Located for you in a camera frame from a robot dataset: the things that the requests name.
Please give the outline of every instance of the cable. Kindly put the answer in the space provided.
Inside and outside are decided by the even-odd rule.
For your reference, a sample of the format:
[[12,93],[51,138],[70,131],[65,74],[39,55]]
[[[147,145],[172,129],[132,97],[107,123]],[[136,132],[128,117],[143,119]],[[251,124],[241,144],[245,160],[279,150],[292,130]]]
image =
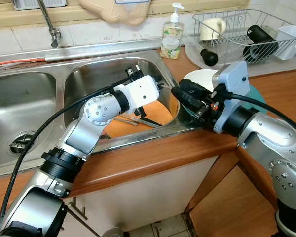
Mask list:
[[4,195],[4,199],[3,199],[3,202],[2,202],[2,207],[1,207],[1,210],[0,210],[0,229],[1,229],[1,226],[2,226],[2,222],[3,222],[3,218],[5,216],[5,212],[6,212],[6,208],[7,208],[7,205],[8,205],[8,201],[9,201],[9,198],[10,198],[10,194],[11,194],[11,191],[12,191],[12,188],[13,188],[13,185],[14,185],[14,182],[15,182],[15,179],[16,179],[16,176],[18,174],[18,171],[19,171],[19,168],[21,166],[21,163],[26,155],[26,153],[28,152],[28,150],[30,149],[30,147],[32,146],[33,142],[35,141],[35,139],[37,139],[37,137],[43,132],[43,130],[51,124],[51,122],[53,122],[59,115],[61,115],[62,113],[66,112],[67,110],[71,109],[72,107],[94,97],[94,96],[98,96],[104,92],[109,92],[111,91],[115,86],[117,85],[120,85],[120,84],[123,84],[125,82],[127,82],[129,80],[129,78],[126,78],[126,79],[123,79],[123,80],[120,80],[116,83],[113,83],[112,85],[110,86],[107,86],[107,87],[104,87],[100,90],[97,90],[97,91],[94,91],[84,97],[82,97],[81,99],[73,102],[72,104],[62,108],[61,110],[59,110],[58,112],[56,112],[55,114],[53,114],[33,135],[33,137],[30,139],[30,141],[28,142],[28,144],[25,146],[23,152],[20,154],[16,164],[15,164],[15,167],[13,169],[13,172],[11,174],[11,178],[10,178],[10,181],[9,181],[9,184],[8,184],[8,187],[6,189],[6,193]]
[[252,99],[250,97],[247,96],[242,96],[242,95],[237,95],[237,94],[233,94],[232,92],[228,93],[227,95],[227,99],[236,99],[236,100],[242,100],[242,101],[246,101],[249,102],[251,104],[254,105],[258,105],[262,108],[265,108],[267,110],[269,110],[270,112],[274,113],[275,115],[277,115],[278,117],[282,118],[285,122],[287,122],[293,129],[296,130],[296,123],[294,121],[292,121],[289,117],[287,117],[285,114],[283,114],[282,112],[278,111],[276,108],[267,105],[259,100],[255,100]]
[[28,63],[28,62],[45,62],[44,58],[41,59],[24,59],[24,60],[13,60],[13,61],[6,61],[0,62],[0,65],[10,64],[10,63]]

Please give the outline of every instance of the sink drain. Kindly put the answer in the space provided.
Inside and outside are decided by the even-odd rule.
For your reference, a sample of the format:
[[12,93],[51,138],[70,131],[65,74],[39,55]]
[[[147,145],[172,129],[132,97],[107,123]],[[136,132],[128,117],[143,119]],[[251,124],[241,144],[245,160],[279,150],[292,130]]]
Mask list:
[[7,151],[11,155],[18,155],[24,151],[25,146],[28,144],[30,139],[33,137],[34,132],[32,131],[26,131],[17,134],[14,138],[10,139],[10,141],[7,143]]

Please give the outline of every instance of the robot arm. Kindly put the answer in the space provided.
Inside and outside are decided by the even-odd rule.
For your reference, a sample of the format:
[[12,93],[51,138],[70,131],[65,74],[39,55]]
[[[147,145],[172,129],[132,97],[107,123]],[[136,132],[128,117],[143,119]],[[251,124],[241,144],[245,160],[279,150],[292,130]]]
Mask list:
[[279,234],[296,237],[296,131],[282,120],[243,108],[239,100],[226,100],[229,92],[249,92],[247,78],[246,63],[235,62],[214,74],[214,92],[183,79],[172,93],[204,127],[236,136],[238,144],[269,171],[278,197]]
[[105,126],[116,115],[132,113],[158,97],[154,79],[144,76],[115,87],[112,93],[86,101],[78,119],[68,126],[56,146],[42,155],[46,161],[7,211],[0,236],[57,236],[67,213],[67,206],[60,198],[69,195],[75,177]]

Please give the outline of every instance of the faucet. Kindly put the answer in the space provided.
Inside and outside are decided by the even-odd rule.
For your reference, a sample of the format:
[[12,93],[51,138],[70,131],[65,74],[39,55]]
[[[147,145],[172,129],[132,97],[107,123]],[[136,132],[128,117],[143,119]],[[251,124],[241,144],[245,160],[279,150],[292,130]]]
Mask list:
[[51,20],[49,18],[49,15],[47,13],[47,10],[46,10],[46,7],[45,7],[45,4],[43,2],[43,0],[37,0],[38,4],[39,4],[39,7],[46,19],[46,22],[48,24],[48,27],[49,27],[49,33],[51,35],[51,46],[53,48],[58,48],[58,45],[59,45],[59,42],[60,42],[60,38],[61,38],[61,34],[60,34],[60,31],[59,29],[56,29],[53,24],[51,23]]

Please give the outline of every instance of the hand soap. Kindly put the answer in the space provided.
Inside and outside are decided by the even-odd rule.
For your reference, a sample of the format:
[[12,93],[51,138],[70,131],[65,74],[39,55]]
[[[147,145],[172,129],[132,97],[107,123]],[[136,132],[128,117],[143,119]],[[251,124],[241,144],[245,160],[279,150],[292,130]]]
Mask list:
[[173,3],[174,13],[171,15],[170,21],[166,21],[163,25],[161,53],[164,58],[177,59],[180,53],[181,39],[183,35],[184,24],[179,22],[177,9],[183,9],[180,3]]

